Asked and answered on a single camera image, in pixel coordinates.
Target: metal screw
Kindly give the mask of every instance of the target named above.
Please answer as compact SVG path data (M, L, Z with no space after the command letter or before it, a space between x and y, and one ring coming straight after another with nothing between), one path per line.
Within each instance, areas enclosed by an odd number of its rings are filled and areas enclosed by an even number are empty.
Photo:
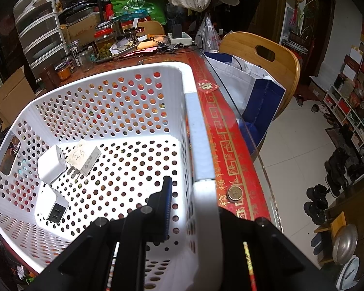
M94 224L96 226L99 226L99 227L102 227L104 226L105 224L108 223L108 219L107 218L97 218L95 221L94 221Z
M144 213L145 215L148 215L149 213L152 212L152 207L150 206L143 206L140 209L141 213Z

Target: table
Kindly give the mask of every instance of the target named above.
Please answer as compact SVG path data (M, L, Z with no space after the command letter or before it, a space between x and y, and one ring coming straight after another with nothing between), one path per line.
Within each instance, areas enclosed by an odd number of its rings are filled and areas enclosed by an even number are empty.
M207 67L209 65L210 68L210 64L202 52L195 50L195 47L180 50L174 54L157 53L140 58L109 61L95 65L87 72L77 69L69 79L61 83L61 86L98 73L131 67L139 62L151 64L171 61L188 64L193 70L197 87L208 82L223 86L216 74L210 73ZM218 89L208 94L199 90L198 94L207 125L216 172L218 205L232 211L240 218L254 220L257 217L266 217L271 219L259 178L247 145L240 133L235 114ZM231 186L239 186L243 189L243 197L236 203L231 202L227 197L227 190Z

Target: tiled floor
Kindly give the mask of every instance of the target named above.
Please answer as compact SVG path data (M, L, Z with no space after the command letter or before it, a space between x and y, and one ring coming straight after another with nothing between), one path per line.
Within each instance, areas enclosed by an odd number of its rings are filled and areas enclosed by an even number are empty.
M304 213L309 199L306 190L320 183L326 186L324 162L335 146L325 128L331 126L323 114L310 108L316 101L299 107L293 98L270 125L260 152L281 218L284 234L317 265L310 241L317 227ZM328 194L328 203L334 198Z

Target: doorway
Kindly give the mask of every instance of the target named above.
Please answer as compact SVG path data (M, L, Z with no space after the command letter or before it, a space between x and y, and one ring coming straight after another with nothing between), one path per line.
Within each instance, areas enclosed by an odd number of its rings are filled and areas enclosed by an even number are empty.
M307 62L302 67L299 79L300 84L309 85L311 81L309 76L318 75L329 44L336 0L318 1L319 8L316 15L313 18L306 18L303 23L303 27L310 25L313 28L314 46L309 49Z

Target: laundry basket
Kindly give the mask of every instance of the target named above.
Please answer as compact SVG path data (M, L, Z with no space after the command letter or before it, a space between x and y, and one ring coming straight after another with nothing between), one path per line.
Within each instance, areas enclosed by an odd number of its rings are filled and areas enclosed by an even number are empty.
M102 154L88 176L66 171L53 182L69 208L61 223L51 223L38 206L47 186L38 179L38 158L54 144L67 157L81 139ZM11 141L20 144L13 163ZM169 238L148 243L145 288L217 290L222 241L215 174L186 64L101 73L28 104L0 148L0 234L41 272L91 221L123 218L146 205L166 175L173 179Z

